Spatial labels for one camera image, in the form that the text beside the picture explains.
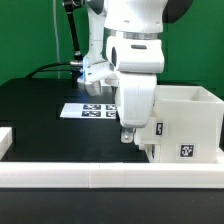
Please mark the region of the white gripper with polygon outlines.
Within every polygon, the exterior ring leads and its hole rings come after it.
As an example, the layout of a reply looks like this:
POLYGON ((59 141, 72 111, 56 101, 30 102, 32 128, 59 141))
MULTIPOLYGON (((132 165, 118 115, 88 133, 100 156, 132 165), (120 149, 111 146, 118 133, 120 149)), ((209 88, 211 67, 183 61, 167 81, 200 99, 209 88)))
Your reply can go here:
POLYGON ((120 118, 121 142, 131 143, 133 128, 143 128, 151 116, 157 76, 155 74, 118 72, 115 104, 120 118))

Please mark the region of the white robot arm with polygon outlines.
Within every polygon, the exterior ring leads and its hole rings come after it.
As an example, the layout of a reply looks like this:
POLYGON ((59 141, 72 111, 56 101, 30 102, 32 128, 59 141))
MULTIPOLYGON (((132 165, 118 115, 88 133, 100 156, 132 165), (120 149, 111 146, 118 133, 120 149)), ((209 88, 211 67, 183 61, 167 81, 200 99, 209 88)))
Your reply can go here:
POLYGON ((150 119, 157 75, 164 69, 160 35, 178 21, 193 0, 85 0, 89 51, 79 81, 91 96, 106 83, 115 91, 121 141, 133 141, 150 119))

